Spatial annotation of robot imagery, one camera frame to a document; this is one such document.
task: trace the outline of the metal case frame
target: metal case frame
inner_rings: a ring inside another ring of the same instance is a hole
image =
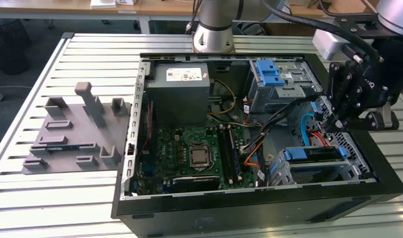
[[[141,54],[142,58],[189,60],[209,57],[303,57],[328,87],[328,72],[315,54]],[[122,170],[118,170],[113,218],[120,218],[138,237],[162,237],[257,229],[339,219],[374,202],[403,194],[403,183],[367,131],[348,132],[374,171],[378,182],[334,186],[261,189],[256,192],[216,193],[203,196],[161,196],[121,200]]]

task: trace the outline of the aluminum extrusion table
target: aluminum extrusion table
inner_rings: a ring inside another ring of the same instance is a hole
[[[310,37],[241,36],[235,42],[240,53],[318,53]],[[45,121],[42,106],[50,96],[82,103],[74,87],[89,81],[102,102],[121,96],[133,103],[140,53],[191,51],[192,39],[181,35],[76,34],[61,40],[0,144],[0,237],[134,237],[122,222],[110,218],[117,171],[22,175],[22,163]],[[377,132],[373,137],[403,181],[403,97],[394,111],[399,131]],[[276,235],[403,237],[403,195],[335,222],[192,237]]]

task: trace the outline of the sticker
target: sticker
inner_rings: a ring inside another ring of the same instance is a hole
[[[284,78],[294,78],[294,76],[292,76],[291,73],[284,73],[284,74],[282,74],[282,76],[283,76]]]
[[[47,150],[63,150],[61,147],[47,148]]]
[[[249,105],[244,105],[244,113],[245,114],[251,113],[251,106]]]
[[[261,170],[257,170],[257,177],[260,177],[260,179],[263,181],[265,181],[265,174],[264,174],[264,172]]]
[[[118,13],[124,13],[124,14],[137,14],[137,11],[118,11]]]
[[[166,70],[166,81],[199,81],[203,80],[201,68],[171,68]]]

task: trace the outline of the motherboard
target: motherboard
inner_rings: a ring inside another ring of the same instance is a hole
[[[235,150],[227,147],[225,131],[232,134]],[[142,171],[145,175],[153,171],[162,179],[146,181],[146,192],[172,193],[171,187],[180,187],[180,183],[188,191],[197,191],[195,186],[216,187],[216,190],[255,187],[253,172],[240,167],[240,155],[228,154],[239,153],[241,145],[240,126],[160,129],[154,167],[144,163]]]

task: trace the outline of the wooden desk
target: wooden desk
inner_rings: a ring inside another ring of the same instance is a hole
[[[291,6],[296,16],[311,18],[328,18],[319,9],[307,8],[304,6]],[[193,11],[193,3],[184,0],[142,0],[140,13],[144,15],[177,15],[189,16]]]
[[[150,34],[149,21],[189,21],[193,3],[184,0],[138,0],[136,5],[92,9],[92,0],[0,0],[0,18],[137,20],[141,32]],[[319,9],[291,6],[295,15],[332,20]]]
[[[136,5],[117,8],[92,9],[92,0],[0,0],[0,12],[19,13],[65,13],[65,14],[121,14],[118,11],[136,11],[138,14],[141,0]]]

